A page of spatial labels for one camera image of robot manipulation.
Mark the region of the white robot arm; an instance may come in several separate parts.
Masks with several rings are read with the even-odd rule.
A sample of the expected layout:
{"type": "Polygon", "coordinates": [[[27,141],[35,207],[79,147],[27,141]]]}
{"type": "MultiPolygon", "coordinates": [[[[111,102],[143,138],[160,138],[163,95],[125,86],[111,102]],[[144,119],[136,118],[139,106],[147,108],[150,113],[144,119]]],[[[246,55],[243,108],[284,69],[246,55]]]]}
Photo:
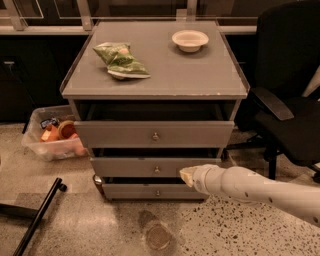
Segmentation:
{"type": "Polygon", "coordinates": [[[244,167],[212,164],[185,167],[180,177],[199,193],[244,204],[268,204],[320,227],[319,187],[271,180],[244,167]]]}

